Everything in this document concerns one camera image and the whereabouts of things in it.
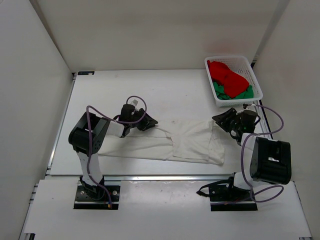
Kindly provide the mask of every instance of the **purple cable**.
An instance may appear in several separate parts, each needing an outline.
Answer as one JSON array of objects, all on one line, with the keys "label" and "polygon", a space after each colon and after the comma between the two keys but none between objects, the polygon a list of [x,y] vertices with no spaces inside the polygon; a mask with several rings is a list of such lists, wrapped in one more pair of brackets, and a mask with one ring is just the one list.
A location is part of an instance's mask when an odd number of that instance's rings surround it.
[{"label": "purple cable", "polygon": [[93,141],[93,139],[92,139],[92,129],[91,129],[89,109],[92,109],[92,110],[96,111],[98,114],[100,114],[101,116],[103,116],[104,118],[106,118],[106,119],[108,119],[110,121],[115,121],[115,122],[117,122],[119,124],[137,124],[145,117],[145,115],[147,113],[147,104],[146,104],[145,100],[143,100],[141,97],[135,96],[135,95],[132,95],[132,96],[127,98],[127,100],[126,100],[127,104],[128,104],[129,99],[131,99],[131,98],[140,99],[143,102],[144,107],[145,107],[145,110],[144,110],[144,113],[143,113],[142,117],[139,120],[132,121],[132,122],[129,122],[129,121],[116,121],[116,120],[114,120],[114,119],[102,114],[100,111],[95,109],[93,106],[90,106],[90,105],[86,106],[86,120],[88,122],[88,131],[89,131],[89,155],[88,155],[88,162],[86,164],[86,171],[88,172],[88,175],[89,175],[89,178],[91,179],[91,181],[94,182],[100,188],[102,188],[106,192],[106,194],[108,195],[108,204],[110,205],[110,208],[112,208],[112,201],[111,201],[111,196],[110,196],[110,193],[109,193],[108,189],[105,186],[103,186],[100,183],[98,183],[96,180],[94,180],[94,178],[91,176],[91,172],[90,172],[90,167],[89,166],[90,166],[90,161],[91,161],[91,156],[92,156],[92,141]]},{"label": "purple cable", "polygon": [[[249,134],[243,141],[243,144],[242,144],[242,148],[241,148],[241,160],[240,160],[240,163],[241,163],[241,173],[242,173],[242,177],[245,181],[245,183],[250,187],[250,197],[247,197],[245,199],[242,199],[242,200],[239,200],[239,201],[226,201],[226,202],[216,202],[216,203],[212,203],[212,205],[226,205],[226,204],[236,204],[236,203],[239,203],[239,202],[243,202],[243,201],[246,201],[248,199],[251,199],[253,202],[255,203],[265,203],[265,202],[268,202],[268,201],[271,201],[275,198],[277,198],[283,191],[284,191],[284,186],[282,185],[272,185],[272,186],[268,186],[256,193],[254,193],[254,189],[253,189],[253,186],[252,184],[247,180],[246,178],[246,175],[245,175],[245,163],[244,163],[244,155],[245,155],[245,146],[246,146],[246,143],[248,141],[248,139],[252,136],[257,136],[257,135],[271,135],[271,134],[275,134],[275,133],[278,133],[279,131],[281,131],[283,128],[284,128],[284,125],[285,125],[285,122],[283,120],[283,118],[280,116],[279,113],[277,113],[276,111],[274,111],[273,109],[271,109],[270,107],[267,107],[267,106],[263,106],[263,105],[251,105],[251,106],[256,106],[256,107],[259,107],[259,108],[265,108],[265,109],[268,109],[270,110],[271,112],[275,113],[279,119],[281,120],[281,126],[279,127],[279,129],[275,130],[275,131],[271,131],[271,132],[262,132],[262,133],[251,133]],[[258,201],[258,200],[255,200],[254,197],[260,193],[263,193],[267,190],[270,190],[270,189],[274,189],[274,188],[281,188],[280,191],[274,195],[273,197],[270,197],[268,199],[265,199],[265,200],[261,200],[261,201]]]}]

